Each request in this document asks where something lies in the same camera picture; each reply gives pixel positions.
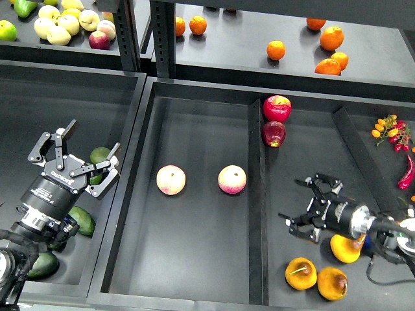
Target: green mango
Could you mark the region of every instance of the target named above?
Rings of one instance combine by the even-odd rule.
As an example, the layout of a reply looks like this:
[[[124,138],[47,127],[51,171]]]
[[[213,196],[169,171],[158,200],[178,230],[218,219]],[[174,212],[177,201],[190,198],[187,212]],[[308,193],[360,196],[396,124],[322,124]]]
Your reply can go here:
[[[30,13],[38,7],[37,2],[27,0],[15,0],[14,10],[19,17],[26,18]]]

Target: pear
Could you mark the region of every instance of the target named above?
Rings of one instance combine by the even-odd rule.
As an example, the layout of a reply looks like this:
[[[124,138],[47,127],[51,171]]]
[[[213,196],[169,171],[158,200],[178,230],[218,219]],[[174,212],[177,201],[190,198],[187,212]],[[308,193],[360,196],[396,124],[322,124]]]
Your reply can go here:
[[[62,0],[60,3],[64,10],[68,8],[77,8],[78,10],[82,11],[84,9],[84,5],[82,4],[81,0]]]

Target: yellow apple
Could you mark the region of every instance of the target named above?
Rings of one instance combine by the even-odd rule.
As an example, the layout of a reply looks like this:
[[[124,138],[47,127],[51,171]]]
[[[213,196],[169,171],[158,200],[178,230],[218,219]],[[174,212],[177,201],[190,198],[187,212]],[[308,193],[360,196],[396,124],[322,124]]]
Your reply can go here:
[[[71,36],[79,32],[79,22],[74,15],[65,15],[58,18],[58,26],[65,28]]]
[[[39,17],[34,21],[34,31],[39,38],[46,40],[49,28],[55,26],[54,21],[47,17]]]
[[[162,193],[173,196],[183,190],[186,175],[180,167],[167,165],[158,171],[156,183]]]
[[[220,171],[218,184],[222,191],[228,194],[237,194],[245,188],[245,171],[237,165],[229,165]]]
[[[52,5],[44,5],[39,9],[38,13],[39,17],[46,17],[53,20],[54,24],[58,23],[58,17],[60,16],[60,12],[57,8]]]
[[[86,31],[96,31],[99,21],[99,15],[96,11],[83,10],[79,14],[79,23]]]
[[[67,45],[71,41],[71,34],[62,26],[52,26],[46,35],[52,45]]]

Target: black divider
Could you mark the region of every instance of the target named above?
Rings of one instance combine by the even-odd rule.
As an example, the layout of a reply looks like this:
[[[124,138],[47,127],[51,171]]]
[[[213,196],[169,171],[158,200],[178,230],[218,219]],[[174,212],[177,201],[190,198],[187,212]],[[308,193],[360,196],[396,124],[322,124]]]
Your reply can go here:
[[[268,236],[265,185],[264,118],[258,99],[249,106],[249,303],[268,305]]]

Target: cable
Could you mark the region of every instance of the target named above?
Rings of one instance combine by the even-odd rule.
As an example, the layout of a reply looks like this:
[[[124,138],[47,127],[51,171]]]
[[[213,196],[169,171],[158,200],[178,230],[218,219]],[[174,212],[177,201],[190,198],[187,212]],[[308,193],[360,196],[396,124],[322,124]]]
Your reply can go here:
[[[369,262],[369,265],[368,265],[368,268],[366,269],[366,276],[367,276],[367,278],[368,278],[368,280],[370,282],[372,282],[372,283],[374,283],[376,285],[379,285],[379,286],[392,286],[392,285],[405,284],[405,283],[415,283],[415,279],[398,280],[398,281],[392,281],[392,282],[378,282],[378,281],[373,280],[370,277],[370,274],[371,274],[371,272],[372,272],[372,270],[374,268],[374,264],[375,264],[375,259],[376,258],[377,258],[377,255],[373,255],[371,257],[370,262]]]

